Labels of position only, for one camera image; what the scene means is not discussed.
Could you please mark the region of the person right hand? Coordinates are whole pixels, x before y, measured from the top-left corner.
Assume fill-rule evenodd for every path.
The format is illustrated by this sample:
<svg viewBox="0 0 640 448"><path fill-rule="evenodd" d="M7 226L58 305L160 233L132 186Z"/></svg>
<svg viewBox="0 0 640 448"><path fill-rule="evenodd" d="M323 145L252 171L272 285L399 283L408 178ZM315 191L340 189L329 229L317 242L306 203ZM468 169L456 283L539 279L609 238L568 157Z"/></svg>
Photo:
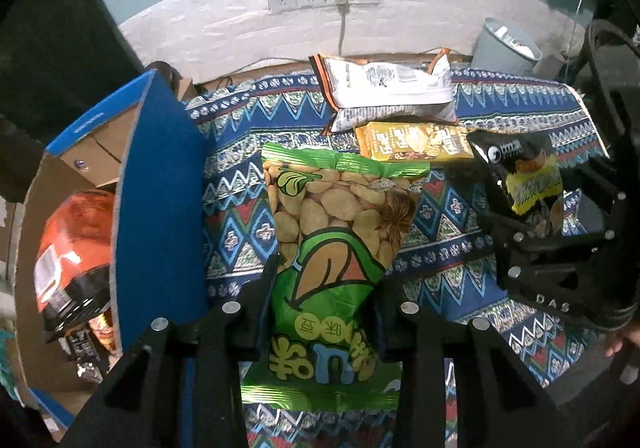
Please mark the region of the person right hand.
<svg viewBox="0 0 640 448"><path fill-rule="evenodd" d="M617 354L626 343L640 346L640 325L638 321L631 321L620 330L617 330L606 337L604 356L612 357Z"/></svg>

